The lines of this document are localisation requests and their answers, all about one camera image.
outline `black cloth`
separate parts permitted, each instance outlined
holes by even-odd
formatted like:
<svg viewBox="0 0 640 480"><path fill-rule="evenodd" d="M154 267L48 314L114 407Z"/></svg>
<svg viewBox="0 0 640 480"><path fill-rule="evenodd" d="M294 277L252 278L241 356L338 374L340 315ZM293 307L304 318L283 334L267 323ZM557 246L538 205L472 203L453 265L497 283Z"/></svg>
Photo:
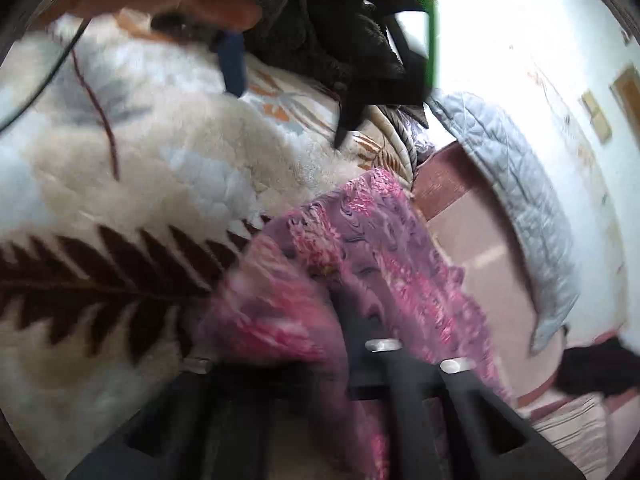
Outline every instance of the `black cloth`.
<svg viewBox="0 0 640 480"><path fill-rule="evenodd" d="M640 386L640 356L624 348L617 337L594 346L569 348L562 354L554 385L572 396L623 394Z"/></svg>
<svg viewBox="0 0 640 480"><path fill-rule="evenodd" d="M257 1L262 19L244 34L244 44L268 65L308 76L338 95L355 75L387 79L404 72L371 4L357 0Z"/></svg>

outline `white wall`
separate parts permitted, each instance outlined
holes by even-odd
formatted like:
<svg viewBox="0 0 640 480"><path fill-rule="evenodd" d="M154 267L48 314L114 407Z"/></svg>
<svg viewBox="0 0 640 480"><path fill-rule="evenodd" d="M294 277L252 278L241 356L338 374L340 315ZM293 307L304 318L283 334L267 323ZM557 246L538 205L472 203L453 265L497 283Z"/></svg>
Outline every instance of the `white wall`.
<svg viewBox="0 0 640 480"><path fill-rule="evenodd" d="M640 68L640 46L624 45L600 0L440 0L440 17L439 85L506 108L556 184L583 266L571 324L588 337L628 309L640 342L640 149L609 89L630 63ZM558 134L536 91L536 66L577 118L581 138ZM613 129L605 145L579 102L587 89Z"/></svg>

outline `black cable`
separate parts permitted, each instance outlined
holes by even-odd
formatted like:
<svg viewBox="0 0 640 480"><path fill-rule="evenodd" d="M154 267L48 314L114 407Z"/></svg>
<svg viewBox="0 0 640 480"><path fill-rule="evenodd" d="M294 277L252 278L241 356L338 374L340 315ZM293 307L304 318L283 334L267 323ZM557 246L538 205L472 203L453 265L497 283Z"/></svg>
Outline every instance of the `black cable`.
<svg viewBox="0 0 640 480"><path fill-rule="evenodd" d="M58 59L56 64L53 66L53 68L49 71L49 73L47 74L46 78L41 83L41 85L38 87L38 89L31 95L31 97L25 102L25 104L23 104L20 107L20 109L16 113L14 113L11 117L9 117L7 120L5 120L2 123L2 125L0 125L0 135L4 134L4 131L9 126L14 124L15 121L17 121L21 117L21 115L23 113L25 113L31 107L31 105L34 104L34 102L37 101L37 99L40 97L40 94L42 94L44 89L49 85L49 83L51 83L53 78L56 76L56 74L58 73L58 70L60 70L60 67L65 62L66 58L69 56L69 53L71 52L73 47L76 46L76 43L80 39L80 36L82 36L82 33L86 29L87 25L89 25L90 21L91 21L91 19L82 20L82 23L80 24L80 28L78 28L78 31L76 32L75 36L71 39L69 44L62 51L62 54L60 55L60 58Z"/></svg>

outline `wooden frame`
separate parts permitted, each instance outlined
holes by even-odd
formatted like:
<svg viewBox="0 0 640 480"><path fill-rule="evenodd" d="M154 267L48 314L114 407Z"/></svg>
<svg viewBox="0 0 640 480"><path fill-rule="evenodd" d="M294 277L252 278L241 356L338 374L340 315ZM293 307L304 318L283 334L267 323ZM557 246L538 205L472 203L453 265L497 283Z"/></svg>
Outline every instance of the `wooden frame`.
<svg viewBox="0 0 640 480"><path fill-rule="evenodd" d="M636 139L640 141L640 75L631 65L611 85L618 104L623 109Z"/></svg>

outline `black fabric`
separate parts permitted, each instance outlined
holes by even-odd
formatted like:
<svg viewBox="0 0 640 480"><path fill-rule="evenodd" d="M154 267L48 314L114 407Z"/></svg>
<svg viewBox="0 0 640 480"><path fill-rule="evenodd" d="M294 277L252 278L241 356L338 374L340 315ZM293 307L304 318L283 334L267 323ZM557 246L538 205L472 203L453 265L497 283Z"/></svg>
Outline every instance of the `black fabric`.
<svg viewBox="0 0 640 480"><path fill-rule="evenodd" d="M340 96L357 75L397 78L404 69L374 16L355 0L257 0L262 20L244 34L262 62L308 76Z"/></svg>
<svg viewBox="0 0 640 480"><path fill-rule="evenodd" d="M0 478L2 480L45 480L24 451L0 412Z"/></svg>
<svg viewBox="0 0 640 480"><path fill-rule="evenodd" d="M599 392L610 397L635 386L640 386L640 356L624 348L617 337L565 350L555 381L558 390L572 396Z"/></svg>

